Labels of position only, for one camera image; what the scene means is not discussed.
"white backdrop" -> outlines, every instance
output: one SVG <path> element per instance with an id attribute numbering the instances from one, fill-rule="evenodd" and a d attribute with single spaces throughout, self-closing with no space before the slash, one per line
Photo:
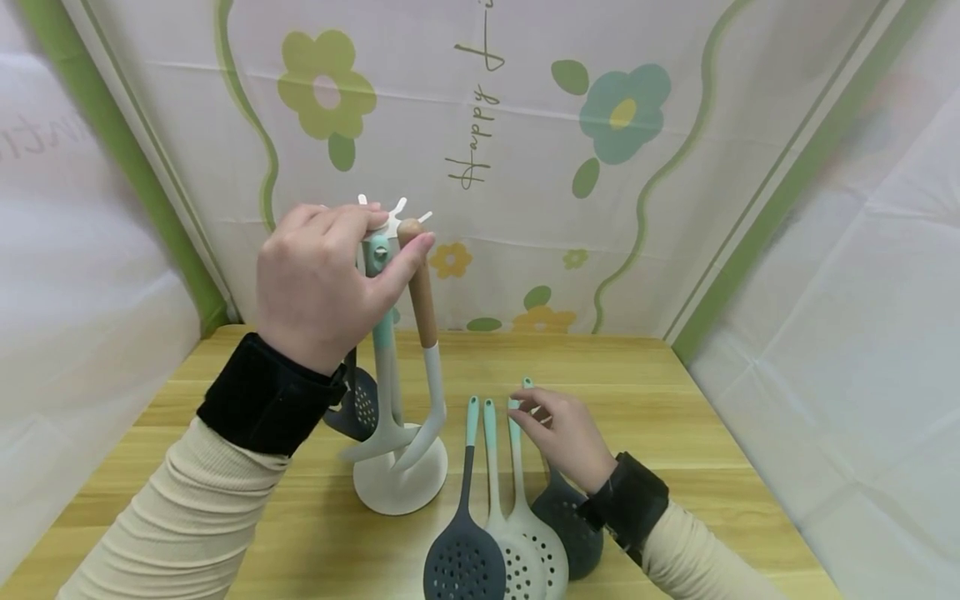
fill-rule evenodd
<path id="1" fill-rule="evenodd" d="M 663 336 L 903 2 L 64 4 L 246 320 L 270 222 L 362 192 L 434 211 L 444 328 Z"/>
<path id="2" fill-rule="evenodd" d="M 0 584 L 200 332 L 14 5 L 0 0 Z"/>
<path id="3" fill-rule="evenodd" d="M 692 366 L 851 600 L 960 597 L 960 3 L 940 3 Z"/>

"beige sleeve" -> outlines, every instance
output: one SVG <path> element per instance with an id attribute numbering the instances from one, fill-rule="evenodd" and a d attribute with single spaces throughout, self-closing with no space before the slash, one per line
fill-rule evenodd
<path id="1" fill-rule="evenodd" d="M 703 521 L 673 502 L 647 538 L 640 566 L 674 600 L 784 598 Z"/>
<path id="2" fill-rule="evenodd" d="M 194 419 L 57 598 L 223 598 L 288 465 Z"/>

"table surface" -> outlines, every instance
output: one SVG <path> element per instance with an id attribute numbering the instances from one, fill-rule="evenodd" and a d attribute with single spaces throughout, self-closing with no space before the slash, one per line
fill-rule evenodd
<path id="1" fill-rule="evenodd" d="M 110 453 L 31 555 L 0 589 L 0 598 L 52 598 L 182 434 L 210 381 L 248 330 L 221 328 L 183 362 L 123 441 Z M 550 334 L 441 336 L 448 406 L 442 438 L 449 455 L 444 488 L 408 516 L 372 513 L 357 499 L 350 466 L 337 453 L 350 440 L 320 426 L 300 447 L 257 528 L 229 598 L 422 598 L 426 551 L 456 510 L 463 477 L 470 396 L 502 400 L 529 376 L 574 394 L 590 407 L 613 451 L 627 450 L 670 486 L 672 497 L 705 521 L 744 560 L 790 598 L 840 595 L 766 489 L 672 350 L 659 340 Z M 428 406 L 416 336 L 397 334 L 405 418 L 422 422 Z M 372 348 L 360 365 L 373 372 Z M 506 426 L 500 415 L 500 490 L 513 504 Z M 486 453 L 477 446 L 470 507 L 488 512 Z M 529 498 L 545 484 L 539 454 L 523 453 Z M 663 598 L 609 539 L 600 566 L 571 583 L 567 598 Z"/>

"right hand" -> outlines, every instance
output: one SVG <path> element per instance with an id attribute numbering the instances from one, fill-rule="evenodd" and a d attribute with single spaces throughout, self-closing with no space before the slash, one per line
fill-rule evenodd
<path id="1" fill-rule="evenodd" d="M 520 407 L 511 419 L 526 432 L 546 460 L 588 494 L 597 493 L 616 468 L 583 402 L 543 388 L 517 390 Z"/>
<path id="2" fill-rule="evenodd" d="M 387 217 L 379 204 L 302 204 L 283 217 L 257 258 L 257 332 L 264 342 L 311 371 L 336 371 L 393 307 L 433 245 L 433 233 L 422 233 L 383 273 L 363 276 L 357 247 Z"/>

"wrist strap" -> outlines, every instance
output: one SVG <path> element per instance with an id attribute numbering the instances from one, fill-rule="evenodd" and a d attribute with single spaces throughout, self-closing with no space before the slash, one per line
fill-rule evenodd
<path id="1" fill-rule="evenodd" d="M 670 490 L 630 454 L 621 452 L 616 462 L 610 479 L 577 514 L 595 531 L 606 527 L 624 550 L 636 552 L 666 512 Z"/>
<path id="2" fill-rule="evenodd" d="M 346 370 L 341 365 L 332 377 L 310 371 L 248 333 L 207 390 L 197 416 L 231 444 L 292 456 L 347 392 Z"/>

